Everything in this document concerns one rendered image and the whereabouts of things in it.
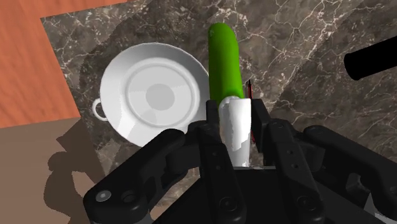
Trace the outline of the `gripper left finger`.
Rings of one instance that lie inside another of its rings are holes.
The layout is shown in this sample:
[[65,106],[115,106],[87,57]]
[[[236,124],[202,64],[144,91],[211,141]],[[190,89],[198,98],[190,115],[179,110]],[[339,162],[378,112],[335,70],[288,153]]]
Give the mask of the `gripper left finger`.
[[[148,215],[188,170],[200,179],[156,220]],[[206,102],[206,119],[188,132],[166,129],[83,198],[91,224],[245,224],[246,205],[219,136],[217,103]]]

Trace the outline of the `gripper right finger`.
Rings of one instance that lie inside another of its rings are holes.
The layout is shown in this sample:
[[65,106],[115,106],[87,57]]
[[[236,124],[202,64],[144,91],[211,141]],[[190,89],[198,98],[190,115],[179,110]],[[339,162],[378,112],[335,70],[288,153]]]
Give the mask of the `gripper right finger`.
[[397,163],[321,125],[296,131],[251,101],[251,130],[264,162],[275,166],[291,224],[382,224],[367,197],[397,221]]

